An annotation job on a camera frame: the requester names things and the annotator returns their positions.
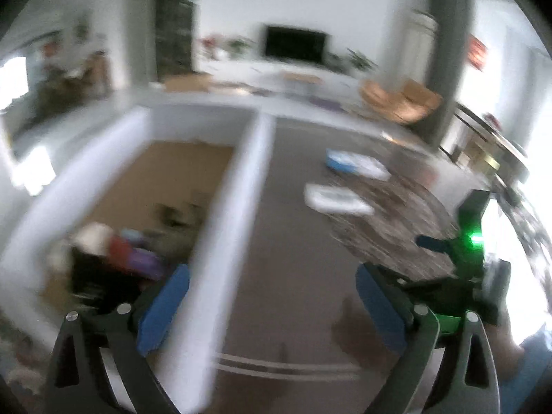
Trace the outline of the red wall hanging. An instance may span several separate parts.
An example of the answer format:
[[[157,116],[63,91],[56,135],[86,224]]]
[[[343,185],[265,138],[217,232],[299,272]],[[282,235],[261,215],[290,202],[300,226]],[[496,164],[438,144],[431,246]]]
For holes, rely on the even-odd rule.
[[[475,36],[470,35],[467,60],[470,66],[482,71],[487,57],[487,47]]]

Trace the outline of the black television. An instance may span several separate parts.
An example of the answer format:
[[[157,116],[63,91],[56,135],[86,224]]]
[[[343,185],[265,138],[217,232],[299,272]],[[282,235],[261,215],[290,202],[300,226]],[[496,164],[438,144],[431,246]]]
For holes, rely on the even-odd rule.
[[[294,27],[267,25],[263,55],[304,63],[324,62],[327,34]]]

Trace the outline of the green potted plant left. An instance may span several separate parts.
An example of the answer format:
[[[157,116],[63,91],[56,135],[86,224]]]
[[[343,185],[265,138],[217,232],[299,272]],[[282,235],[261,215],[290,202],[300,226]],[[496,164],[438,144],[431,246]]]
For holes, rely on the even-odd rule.
[[[254,46],[255,42],[250,38],[236,37],[226,41],[226,50],[232,60],[243,58]]]

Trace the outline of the blue white box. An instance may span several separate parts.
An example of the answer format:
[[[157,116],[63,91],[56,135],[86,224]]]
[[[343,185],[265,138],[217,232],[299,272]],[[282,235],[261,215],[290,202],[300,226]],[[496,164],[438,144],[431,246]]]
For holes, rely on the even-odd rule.
[[[326,166],[334,171],[363,178],[388,180],[390,173],[377,159],[345,150],[327,150]]]

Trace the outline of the orange lounge chair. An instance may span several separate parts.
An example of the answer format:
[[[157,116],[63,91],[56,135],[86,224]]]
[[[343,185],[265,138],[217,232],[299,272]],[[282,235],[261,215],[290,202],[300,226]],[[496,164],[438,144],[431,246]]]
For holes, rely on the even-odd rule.
[[[364,80],[359,94],[370,110],[402,125],[423,120],[439,108],[443,100],[436,92],[412,79],[407,79],[398,92],[388,92],[377,82]]]

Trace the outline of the white lotion bottle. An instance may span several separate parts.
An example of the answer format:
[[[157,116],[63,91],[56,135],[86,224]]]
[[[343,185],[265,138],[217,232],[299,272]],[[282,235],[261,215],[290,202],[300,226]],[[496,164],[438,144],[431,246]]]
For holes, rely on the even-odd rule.
[[[305,204],[328,215],[372,215],[374,209],[354,191],[344,187],[307,183],[304,188]]]

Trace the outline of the red snack packet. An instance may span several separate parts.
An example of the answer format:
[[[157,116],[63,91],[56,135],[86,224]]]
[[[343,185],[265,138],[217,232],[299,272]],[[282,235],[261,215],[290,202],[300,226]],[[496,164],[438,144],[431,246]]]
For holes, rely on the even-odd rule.
[[[108,245],[109,264],[117,269],[127,269],[132,251],[132,245],[125,238],[112,236]]]

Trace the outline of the black fabric bundle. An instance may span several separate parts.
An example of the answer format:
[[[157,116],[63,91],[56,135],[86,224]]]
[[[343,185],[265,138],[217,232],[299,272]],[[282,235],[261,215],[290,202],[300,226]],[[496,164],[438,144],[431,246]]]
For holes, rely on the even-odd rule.
[[[103,257],[70,249],[71,293],[86,307],[111,312],[123,303],[134,303],[147,283],[140,275],[112,267]]]

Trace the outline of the grey curtain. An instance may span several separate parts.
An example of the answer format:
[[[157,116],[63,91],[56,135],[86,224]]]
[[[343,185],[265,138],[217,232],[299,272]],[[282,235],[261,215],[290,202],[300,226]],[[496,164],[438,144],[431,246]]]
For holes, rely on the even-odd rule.
[[[427,143],[434,149],[440,146],[453,116],[467,59],[473,6],[473,0],[430,0],[439,30],[428,84],[442,97],[439,108],[427,117]]]

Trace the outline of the green potted plant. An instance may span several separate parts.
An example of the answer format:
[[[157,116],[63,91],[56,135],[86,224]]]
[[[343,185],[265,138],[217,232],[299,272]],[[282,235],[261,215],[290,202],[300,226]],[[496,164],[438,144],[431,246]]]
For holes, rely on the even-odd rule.
[[[371,59],[358,50],[347,50],[347,58],[352,69],[359,72],[371,72],[374,71],[378,66]]]
[[[254,46],[255,42],[250,38],[236,37],[226,41],[226,50],[232,60],[243,58]]]

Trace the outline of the white knitted sock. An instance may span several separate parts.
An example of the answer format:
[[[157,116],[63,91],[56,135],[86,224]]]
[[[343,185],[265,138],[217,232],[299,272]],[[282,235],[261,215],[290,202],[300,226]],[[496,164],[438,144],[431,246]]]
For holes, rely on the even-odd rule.
[[[106,256],[113,230],[104,223],[87,223],[72,236],[71,243],[82,252]]]

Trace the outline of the wooden bench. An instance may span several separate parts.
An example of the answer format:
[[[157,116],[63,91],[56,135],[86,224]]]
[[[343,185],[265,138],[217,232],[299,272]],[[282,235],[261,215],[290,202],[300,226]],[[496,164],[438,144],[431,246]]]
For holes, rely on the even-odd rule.
[[[324,83],[323,79],[312,74],[294,73],[286,71],[282,73],[284,88],[290,95],[314,95],[318,87]]]

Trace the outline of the dark glass cabinet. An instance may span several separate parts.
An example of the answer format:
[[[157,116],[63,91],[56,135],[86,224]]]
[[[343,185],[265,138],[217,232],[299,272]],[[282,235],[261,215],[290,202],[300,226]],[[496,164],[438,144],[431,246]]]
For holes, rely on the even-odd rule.
[[[196,0],[155,0],[155,59],[160,80],[193,69],[195,8]]]

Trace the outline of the white storage box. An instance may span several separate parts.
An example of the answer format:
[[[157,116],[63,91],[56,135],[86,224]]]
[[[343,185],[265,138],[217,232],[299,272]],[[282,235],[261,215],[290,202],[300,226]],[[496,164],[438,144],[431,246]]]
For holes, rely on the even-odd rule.
[[[1,306],[51,348],[61,299],[41,298],[53,244],[90,220],[151,229],[158,207],[206,207],[192,283],[160,357],[158,377],[183,413],[211,399],[215,357],[239,284],[276,130],[259,108],[222,103],[136,107],[77,152],[31,204],[1,254]]]

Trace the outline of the red flowers white vase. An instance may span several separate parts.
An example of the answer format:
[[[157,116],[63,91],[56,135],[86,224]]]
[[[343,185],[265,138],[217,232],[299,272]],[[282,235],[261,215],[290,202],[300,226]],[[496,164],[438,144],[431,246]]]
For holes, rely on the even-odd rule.
[[[226,58],[224,39],[219,34],[208,34],[199,42],[206,59],[220,61]]]

